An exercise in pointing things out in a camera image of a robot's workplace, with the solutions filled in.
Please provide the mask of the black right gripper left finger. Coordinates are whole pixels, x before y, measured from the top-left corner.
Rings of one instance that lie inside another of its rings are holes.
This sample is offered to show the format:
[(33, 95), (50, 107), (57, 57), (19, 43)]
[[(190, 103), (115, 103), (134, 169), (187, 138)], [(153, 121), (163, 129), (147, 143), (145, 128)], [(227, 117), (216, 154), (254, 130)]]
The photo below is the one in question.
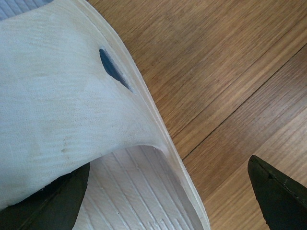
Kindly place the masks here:
[(71, 230), (87, 189), (90, 163), (0, 212), (2, 230)]

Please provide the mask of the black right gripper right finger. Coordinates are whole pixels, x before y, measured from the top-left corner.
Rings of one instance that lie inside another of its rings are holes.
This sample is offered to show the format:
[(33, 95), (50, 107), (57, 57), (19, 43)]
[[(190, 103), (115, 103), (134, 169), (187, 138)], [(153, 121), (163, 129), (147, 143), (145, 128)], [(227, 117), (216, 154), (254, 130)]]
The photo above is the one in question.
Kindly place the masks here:
[(256, 200), (271, 230), (307, 228), (307, 188), (252, 155), (248, 174)]

